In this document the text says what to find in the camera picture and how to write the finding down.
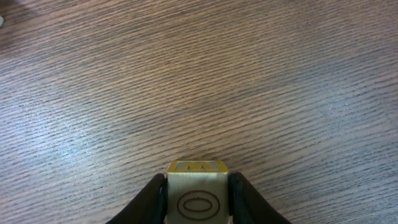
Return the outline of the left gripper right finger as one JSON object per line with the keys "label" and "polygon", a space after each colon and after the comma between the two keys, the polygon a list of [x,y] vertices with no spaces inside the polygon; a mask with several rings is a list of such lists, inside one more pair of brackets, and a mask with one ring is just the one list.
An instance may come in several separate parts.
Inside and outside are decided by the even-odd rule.
{"label": "left gripper right finger", "polygon": [[228,175],[228,208],[234,224],[291,224],[240,172]]}

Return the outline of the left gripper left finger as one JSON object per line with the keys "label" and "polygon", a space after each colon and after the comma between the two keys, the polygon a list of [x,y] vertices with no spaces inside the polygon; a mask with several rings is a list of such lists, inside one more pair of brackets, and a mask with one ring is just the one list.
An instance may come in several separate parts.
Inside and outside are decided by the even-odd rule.
{"label": "left gripper left finger", "polygon": [[168,180],[156,174],[146,186],[106,224],[164,224]]}

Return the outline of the white teal-edged block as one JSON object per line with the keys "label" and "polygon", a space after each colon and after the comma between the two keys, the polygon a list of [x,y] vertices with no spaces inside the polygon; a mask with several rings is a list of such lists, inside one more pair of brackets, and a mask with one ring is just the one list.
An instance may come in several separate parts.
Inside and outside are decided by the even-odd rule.
{"label": "white teal-edged block", "polygon": [[223,161],[172,161],[166,223],[228,224],[228,174]]}

